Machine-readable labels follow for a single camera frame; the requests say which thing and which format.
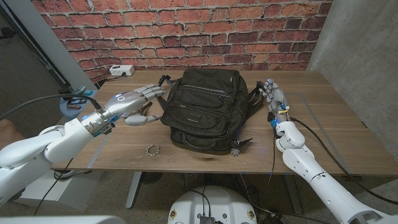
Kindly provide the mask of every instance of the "electrical outlet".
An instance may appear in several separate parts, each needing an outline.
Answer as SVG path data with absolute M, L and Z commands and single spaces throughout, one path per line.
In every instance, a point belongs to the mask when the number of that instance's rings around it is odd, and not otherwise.
M 113 65 L 109 71 L 113 76 L 121 76 L 123 72 L 126 72 L 126 75 L 132 75 L 135 69 L 132 65 Z

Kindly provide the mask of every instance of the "wooden table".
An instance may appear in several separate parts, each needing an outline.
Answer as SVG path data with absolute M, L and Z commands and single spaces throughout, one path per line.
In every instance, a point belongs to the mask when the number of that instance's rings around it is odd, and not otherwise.
M 95 99 L 105 104 L 117 93 L 157 83 L 161 75 L 180 78 L 183 71 L 136 71 L 133 76 L 105 83 Z M 285 92 L 290 106 L 289 114 L 309 125 L 325 142 L 337 159 L 358 175 L 398 175 L 398 163 L 382 144 L 364 126 L 344 100 L 319 72 L 263 72 L 241 71 L 248 90 L 256 81 L 273 78 Z M 93 111 L 89 105 L 81 116 Z M 154 100 L 147 114 L 162 114 Z M 268 109 L 261 108 L 247 120 L 239 139 L 253 138 L 238 157 L 204 154 L 181 149 L 172 144 L 170 128 L 160 121 L 141 127 L 130 127 L 122 120 L 107 137 L 98 136 L 89 142 L 75 157 L 69 169 L 134 170 L 159 172 L 216 172 L 216 173 L 269 173 L 273 158 L 273 133 L 267 122 Z M 319 164 L 331 174 L 343 172 L 329 158 L 320 143 L 304 127 L 296 124 L 305 135 L 306 144 Z M 146 155 L 146 147 L 160 146 L 155 157 Z M 53 169 L 63 169 L 66 163 L 54 164 Z M 275 174 L 291 173 L 276 149 Z

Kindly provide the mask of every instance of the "black backpack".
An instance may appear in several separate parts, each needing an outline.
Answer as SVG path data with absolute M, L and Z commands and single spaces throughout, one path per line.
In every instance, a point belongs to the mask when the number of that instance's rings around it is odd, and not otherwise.
M 164 110 L 161 121 L 170 126 L 174 144 L 197 152 L 220 152 L 250 141 L 236 137 L 264 101 L 260 82 L 248 93 L 238 71 L 198 68 L 185 70 L 177 80 L 162 76 L 159 85 L 164 80 L 172 85 L 169 97 L 157 99 Z

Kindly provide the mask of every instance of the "robotic arm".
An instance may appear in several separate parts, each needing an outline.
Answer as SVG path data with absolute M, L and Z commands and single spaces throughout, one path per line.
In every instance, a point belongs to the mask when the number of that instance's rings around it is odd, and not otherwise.
M 112 97 L 100 110 L 52 126 L 38 136 L 14 142 L 0 150 L 0 207 L 39 177 L 54 162 L 75 157 L 83 147 L 100 134 L 109 134 L 114 122 L 124 118 L 130 126 L 157 121 L 160 116 L 143 116 L 144 103 L 165 93 L 157 85 L 147 85 Z
M 275 144 L 283 153 L 284 163 L 310 184 L 339 223 L 398 223 L 397 216 L 392 217 L 358 201 L 319 165 L 305 145 L 304 135 L 290 121 L 289 106 L 278 84 L 268 79 L 263 87 L 262 94 L 269 103 L 268 120 L 280 137 Z

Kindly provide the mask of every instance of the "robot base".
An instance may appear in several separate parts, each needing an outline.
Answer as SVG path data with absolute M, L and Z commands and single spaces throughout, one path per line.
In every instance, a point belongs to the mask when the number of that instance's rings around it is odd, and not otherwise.
M 202 193 L 204 187 L 193 190 Z M 251 204 L 240 194 L 226 187 L 206 186 L 204 195 L 210 203 L 211 217 L 223 224 L 256 224 L 256 214 Z M 205 201 L 205 216 L 209 216 L 209 206 Z M 168 224 L 201 224 L 203 216 L 202 195 L 188 191 L 174 202 L 170 209 Z

